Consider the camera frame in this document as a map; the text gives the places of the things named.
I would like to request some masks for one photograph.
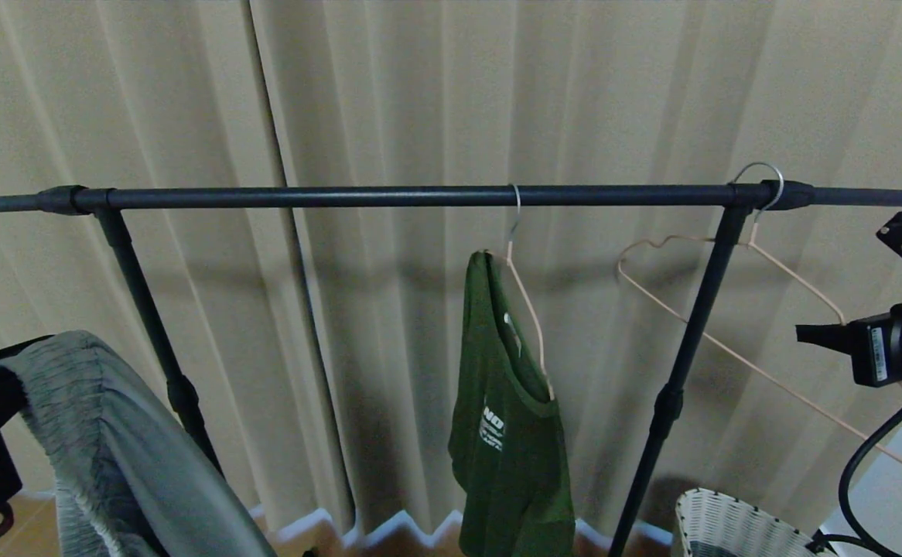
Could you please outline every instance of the black metal rack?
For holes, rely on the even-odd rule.
[[[716,230],[716,243],[706,265],[685,334],[668,383],[654,402],[654,416],[643,454],[631,484],[620,524],[610,546],[610,557],[622,554],[634,527],[644,494],[671,426],[681,415],[684,385],[695,352],[706,328],[712,304],[726,275],[733,247],[747,216],[754,209],[788,210],[809,205],[902,207],[902,190],[858,190],[814,187],[784,181],[779,193],[777,180],[762,183],[728,183],[719,186],[519,186],[524,205],[539,206],[659,206],[720,205],[724,207]],[[82,186],[59,186],[28,195],[0,196],[0,213],[44,211],[61,215],[93,214],[114,249],[128,289],[166,375],[169,403],[186,432],[217,466],[217,455],[200,414],[199,398],[189,378],[183,376],[166,328],[145,282],[132,244],[132,236],[121,215],[126,209],[190,208],[306,208],[306,207],[434,207],[510,206],[516,202],[512,186],[420,186],[420,187],[256,187],[186,188],[186,190],[88,190]]]

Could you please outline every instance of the wire hanger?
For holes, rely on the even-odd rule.
[[[544,332],[540,328],[540,320],[537,320],[537,313],[533,309],[533,302],[530,301],[530,296],[526,293],[526,288],[523,286],[523,281],[519,278],[519,272],[516,272],[516,265],[512,263],[512,247],[514,247],[514,236],[516,234],[516,228],[519,227],[519,219],[521,219],[521,197],[519,196],[519,188],[516,187],[516,184],[510,184],[512,188],[514,188],[514,192],[516,193],[516,219],[514,220],[514,224],[510,228],[510,236],[507,238],[507,257],[503,258],[507,267],[510,268],[512,275],[514,276],[514,280],[516,281],[516,285],[519,288],[519,293],[523,296],[523,302],[526,303],[526,309],[530,313],[530,317],[533,318],[533,327],[537,331],[537,363],[540,364],[540,373],[544,376],[544,381],[547,384],[547,394],[550,396],[551,401],[554,399],[554,388],[551,385],[551,378],[547,376],[547,369],[544,367]],[[493,257],[500,257],[494,254],[492,251],[489,251],[489,254]],[[505,324],[510,326],[512,332],[514,332],[514,338],[518,339],[516,341],[516,349],[522,350],[522,346],[519,345],[519,335],[516,333],[516,324],[510,314],[505,313],[503,315],[503,321]]]
[[[738,179],[740,179],[740,177],[743,176],[743,174],[745,172],[747,172],[748,169],[751,169],[752,166],[768,166],[769,169],[772,169],[777,174],[777,193],[775,194],[774,198],[772,200],[770,200],[770,202],[768,202],[768,204],[764,205],[764,207],[759,209],[757,211],[757,214],[754,215],[754,222],[750,229],[750,239],[747,240],[746,242],[738,242],[737,246],[742,246],[742,247],[746,248],[747,250],[754,251],[754,253],[758,254],[762,258],[765,258],[765,260],[767,260],[767,261],[769,261],[769,263],[775,265],[775,267],[782,269],[782,271],[786,272],[787,275],[791,276],[793,279],[795,279],[795,281],[798,281],[798,283],[800,283],[800,285],[804,286],[805,289],[807,289],[809,292],[811,292],[812,295],[814,295],[815,297],[818,297],[818,299],[820,299],[822,301],[822,303],[824,303],[827,307],[829,307],[829,309],[831,309],[833,311],[833,313],[836,314],[836,317],[838,318],[839,323],[841,325],[845,325],[846,317],[844,317],[843,311],[840,310],[839,307],[831,299],[826,297],[826,295],[823,295],[822,292],[819,292],[819,289],[815,288],[815,286],[809,285],[808,281],[805,281],[805,279],[802,278],[800,275],[798,275],[797,272],[792,271],[785,264],[781,263],[781,261],[777,260],[777,258],[775,258],[771,254],[769,254],[768,251],[765,251],[762,247],[758,246],[758,244],[756,243],[757,229],[759,227],[759,219],[764,211],[770,209],[774,204],[777,203],[777,201],[779,201],[781,199],[781,196],[784,193],[784,177],[782,176],[781,171],[779,169],[777,169],[776,166],[771,165],[769,162],[751,162],[751,163],[749,163],[749,165],[744,166],[743,169],[741,169],[740,172],[736,174],[736,177],[734,177],[734,179],[730,181],[730,183],[736,183],[736,181]],[[663,248],[664,244],[667,244],[670,240],[687,240],[687,241],[692,241],[692,242],[714,242],[714,239],[712,239],[712,237],[681,236],[681,235],[677,235],[677,234],[673,234],[671,236],[664,237],[664,239],[660,240],[660,242],[654,242],[650,239],[638,240],[637,242],[629,244],[629,246],[627,246],[623,251],[620,252],[620,257],[618,257],[618,259],[617,259],[617,272],[618,272],[618,274],[620,274],[620,276],[622,276],[622,278],[626,279],[631,285],[633,285],[634,288],[640,290],[640,292],[644,293],[644,295],[649,297],[649,299],[654,300],[660,307],[662,307],[662,308],[664,308],[664,310],[668,311],[668,313],[674,315],[674,317],[677,317],[678,320],[688,323],[688,320],[686,320],[685,317],[681,315],[681,313],[677,313],[677,311],[674,311],[673,308],[668,306],[667,303],[664,303],[664,301],[660,300],[657,296],[654,296],[653,293],[649,292],[649,290],[647,290],[646,288],[643,288],[643,286],[640,285],[639,282],[634,281],[634,279],[631,278],[631,276],[629,276],[624,271],[624,260],[625,260],[625,258],[627,258],[629,251],[632,251],[632,250],[634,250],[634,248],[642,246],[643,244],[648,244],[648,246],[659,250],[659,249]],[[809,399],[806,398],[804,395],[798,394],[798,392],[793,391],[793,389],[787,387],[787,385],[784,385],[779,380],[777,380],[776,378],[774,378],[773,376],[768,374],[766,371],[762,370],[761,367],[756,366],[756,364],[751,362],[751,360],[747,360],[744,356],[741,356],[739,353],[737,353],[733,349],[729,348],[727,345],[723,344],[723,342],[720,342],[719,339],[712,337],[712,335],[709,335],[709,333],[707,333],[707,332],[703,332],[702,335],[706,339],[709,339],[709,341],[712,342],[712,344],[719,346],[719,348],[723,349],[723,351],[725,351],[730,356],[736,357],[736,359],[739,360],[740,363],[745,364],[746,367],[750,367],[751,370],[757,371],[757,373],[761,374],[761,376],[766,378],[766,380],[770,381],[771,383],[777,385],[780,388],[783,388],[784,391],[786,391],[789,395],[794,396],[799,401],[804,402],[805,405],[807,405],[809,408],[812,408],[813,410],[818,412],[819,415],[825,416],[826,419],[829,419],[836,425],[843,427],[844,430],[847,430],[850,433],[856,435],[857,437],[860,437],[862,440],[867,440],[867,438],[869,437],[867,434],[862,433],[860,430],[851,426],[849,423],[843,421],[839,417],[833,415],[830,412],[827,412],[827,410],[825,410],[821,406],[816,405],[815,402],[809,401]],[[902,457],[900,455],[897,455],[897,453],[895,453],[894,451],[886,448],[885,446],[883,446],[881,444],[876,445],[876,448],[879,451],[890,456],[890,458],[893,458],[897,462],[900,462],[902,464]]]

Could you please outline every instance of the green shirt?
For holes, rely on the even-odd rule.
[[[566,557],[575,515],[558,402],[509,312],[493,257],[473,254],[448,441],[468,494],[459,544],[468,557]]]

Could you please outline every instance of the curtain fold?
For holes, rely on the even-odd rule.
[[[902,187],[902,3],[0,2],[0,194],[89,187],[723,183],[766,159],[816,186]],[[770,177],[752,170],[751,180]],[[617,281],[639,237],[708,207],[529,207],[514,260],[544,325],[576,512],[612,532],[684,327]],[[892,210],[765,214],[759,242],[849,318],[902,300]],[[432,531],[472,251],[514,208],[126,211],[238,496]],[[628,267],[680,310],[709,250]],[[521,315],[521,325],[530,323]],[[832,320],[738,250],[709,330],[862,430],[901,403],[795,345]],[[164,380],[90,217],[0,215],[0,346],[86,328]],[[30,489],[51,472],[5,430]],[[644,517],[701,484],[815,528],[858,440],[702,345]]]

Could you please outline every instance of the laundry basket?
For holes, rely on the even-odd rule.
[[[685,491],[676,505],[673,557],[836,557],[805,549],[811,537],[736,497]]]

